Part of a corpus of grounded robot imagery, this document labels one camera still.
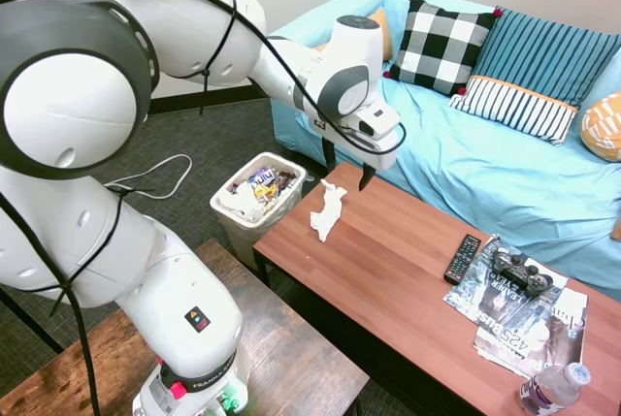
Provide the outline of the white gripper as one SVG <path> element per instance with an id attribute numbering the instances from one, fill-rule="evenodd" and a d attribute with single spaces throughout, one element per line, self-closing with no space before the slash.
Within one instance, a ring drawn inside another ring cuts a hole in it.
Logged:
<path id="1" fill-rule="evenodd" d="M 355 155 L 362 163 L 358 189 L 362 192 L 371 182 L 376 170 L 388 170 L 396 161 L 401 145 L 397 112 L 355 112 L 338 120 L 335 127 L 320 119 L 311 119 L 310 127 L 321 136 L 326 169 L 336 168 L 335 146 Z"/>

